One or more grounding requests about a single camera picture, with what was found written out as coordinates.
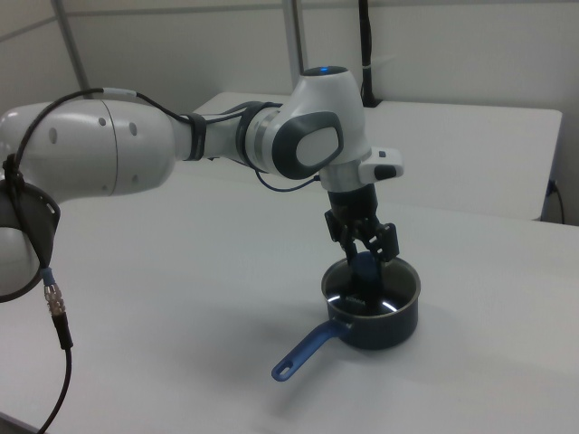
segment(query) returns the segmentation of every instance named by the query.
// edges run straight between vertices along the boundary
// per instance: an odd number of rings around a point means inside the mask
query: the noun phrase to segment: end effector
[[[305,71],[282,108],[259,111],[248,124],[243,159],[256,170],[290,179],[319,172],[331,203],[330,236],[348,261],[357,254],[355,240],[376,261],[398,255],[396,228],[375,215],[374,183],[401,176],[402,156],[368,143],[356,81],[345,68]]]

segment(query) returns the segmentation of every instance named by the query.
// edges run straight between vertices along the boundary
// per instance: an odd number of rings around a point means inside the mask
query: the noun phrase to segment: black cable
[[[43,111],[41,111],[39,113],[39,115],[34,119],[33,123],[28,126],[28,128],[26,129],[26,132],[24,133],[24,137],[22,137],[22,141],[20,142],[20,146],[18,147],[18,151],[16,151],[16,159],[15,159],[16,170],[18,170],[18,167],[20,167],[20,162],[22,161],[22,155],[24,154],[24,149],[26,148],[26,145],[28,145],[28,141],[30,140],[31,135],[33,134],[36,127],[38,127],[38,124],[40,124],[41,121],[44,118],[46,118],[46,115],[48,115],[51,111],[53,111],[54,109],[56,109],[58,106],[60,106],[62,103],[66,102],[66,101],[70,101],[71,99],[75,99],[75,98],[81,97],[83,95],[89,95],[91,93],[102,93],[103,91],[104,91],[103,88],[92,88],[92,89],[86,89],[86,90],[79,90],[78,92],[73,92],[69,95],[65,95],[64,97],[58,98],[57,100],[51,102],[48,106],[46,106],[43,109]]]
[[[205,123],[207,124],[216,124],[217,122],[222,122],[224,120],[229,120],[229,119],[233,119],[233,118],[238,118],[243,114],[243,112],[241,113],[235,113],[234,115],[230,115],[230,116],[226,116],[224,118],[217,118],[217,119],[209,119],[206,120]]]
[[[563,198],[561,197],[561,192],[559,191],[559,187],[557,187],[556,184],[553,185],[553,191],[559,198],[559,206],[561,207],[561,224],[565,224],[565,208],[563,207]]]
[[[188,118],[182,118],[181,116],[177,115],[175,112],[169,110],[168,108],[163,107],[158,102],[155,102],[154,100],[149,98],[147,95],[143,95],[140,92],[136,92],[136,94],[137,94],[137,98],[143,99],[144,101],[148,102],[151,106],[155,107],[156,109],[161,110],[163,113],[170,116],[174,120],[178,120],[179,122],[183,122],[185,124],[191,124],[191,120],[189,120]]]
[[[69,384],[71,383],[71,374],[72,374],[72,353],[71,349],[67,348],[64,350],[66,354],[66,372],[64,374],[64,383],[62,384],[61,394],[56,401],[56,405],[52,409],[52,412],[48,419],[44,422],[44,425],[38,430],[37,434],[44,434],[48,427],[51,426],[52,421],[56,418],[58,411],[61,409],[62,403],[64,402],[64,398],[66,397],[66,392],[69,390]]]
[[[316,175],[313,178],[311,178],[309,181],[306,181],[304,184],[300,184],[297,185],[295,187],[291,187],[291,188],[277,188],[277,187],[273,187],[271,185],[269,185],[268,183],[266,183],[263,178],[261,177],[260,173],[256,170],[255,171],[255,175],[257,176],[257,179],[260,180],[260,183],[262,183],[263,185],[265,185],[267,188],[269,188],[270,190],[274,191],[274,192],[278,192],[278,193],[289,193],[289,192],[295,192],[296,190],[299,190],[301,188],[304,188],[306,185],[310,185],[312,183],[315,183],[316,181],[319,181],[319,176]]]

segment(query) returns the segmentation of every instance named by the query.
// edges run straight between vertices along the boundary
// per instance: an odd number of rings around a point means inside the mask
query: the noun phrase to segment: cable connector
[[[66,307],[62,299],[62,292],[54,280],[50,267],[41,269],[40,274],[44,282],[44,299],[46,299],[48,303],[48,310],[51,313],[52,322],[56,328],[58,339],[61,342],[61,349],[71,349],[71,331],[69,330],[69,321],[66,317]]]

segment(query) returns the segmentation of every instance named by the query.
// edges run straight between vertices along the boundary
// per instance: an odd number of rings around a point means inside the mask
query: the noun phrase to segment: pot handle
[[[318,325],[271,370],[278,382],[288,380],[317,349],[332,337],[342,337],[350,331],[350,325],[330,319]]]

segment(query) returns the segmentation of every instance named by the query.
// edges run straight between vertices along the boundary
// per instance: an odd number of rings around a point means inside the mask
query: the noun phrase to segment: white table
[[[287,97],[225,92],[197,110],[218,113],[244,101]],[[404,176],[379,184],[382,200],[523,220],[545,202],[561,113],[532,108],[382,102],[367,108],[375,146],[402,152]],[[224,178],[242,167],[211,174]]]
[[[184,170],[63,205],[52,266],[75,346],[52,433],[577,431],[579,228],[381,202],[422,279],[416,332],[327,343],[277,383],[327,319],[327,197]],[[0,305],[0,348],[0,411],[40,426],[64,370],[40,288]]]

